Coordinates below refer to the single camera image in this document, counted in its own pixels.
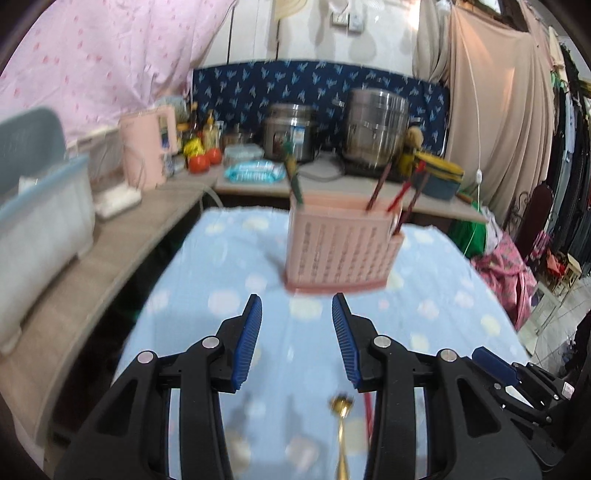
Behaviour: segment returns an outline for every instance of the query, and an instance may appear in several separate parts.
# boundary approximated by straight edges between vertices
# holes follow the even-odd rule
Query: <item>navy blue fabric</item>
[[[443,149],[449,91],[398,73],[326,61],[270,60],[235,63],[193,72],[193,99],[216,119],[257,131],[272,103],[300,103],[317,109],[319,140],[337,147],[342,138],[343,109],[332,100],[347,101],[356,87],[377,87],[410,102],[410,117],[421,118],[424,147]]]

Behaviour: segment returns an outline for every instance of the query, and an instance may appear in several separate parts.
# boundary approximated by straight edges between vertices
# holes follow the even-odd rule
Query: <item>tomato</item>
[[[211,165],[219,165],[222,163],[222,151],[219,148],[210,148],[205,152],[209,158]]]
[[[209,170],[209,158],[206,155],[195,155],[189,158],[189,172],[203,173]]]

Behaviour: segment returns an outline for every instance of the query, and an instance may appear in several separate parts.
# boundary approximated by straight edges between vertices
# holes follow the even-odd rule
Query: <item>metal screw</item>
[[[205,348],[215,348],[220,344],[220,340],[217,337],[207,337],[203,339],[203,342],[201,342],[201,344]]]
[[[149,364],[152,360],[154,360],[154,354],[152,352],[141,352],[138,355],[138,362],[141,364]]]
[[[378,335],[376,338],[374,338],[374,345],[380,348],[388,348],[390,345],[392,345],[392,340],[390,340],[390,338],[386,337],[385,335]]]
[[[455,362],[457,360],[457,353],[449,348],[441,350],[439,355],[441,356],[441,359],[445,360],[446,362]]]

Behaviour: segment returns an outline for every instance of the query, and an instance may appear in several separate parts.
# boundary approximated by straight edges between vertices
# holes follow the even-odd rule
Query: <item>stainless steel pot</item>
[[[343,156],[382,167],[402,151],[407,128],[406,99],[387,90],[352,89],[345,112]]]
[[[317,124],[316,111],[311,106],[274,103],[264,123],[265,158],[278,160],[283,142],[289,140],[297,161],[314,160]]]

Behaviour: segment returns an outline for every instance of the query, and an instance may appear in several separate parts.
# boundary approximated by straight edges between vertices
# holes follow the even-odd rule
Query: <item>gold spoon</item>
[[[353,399],[341,394],[330,402],[330,409],[339,418],[339,463],[336,466],[336,480],[349,480],[349,465],[345,455],[345,418],[351,411]]]

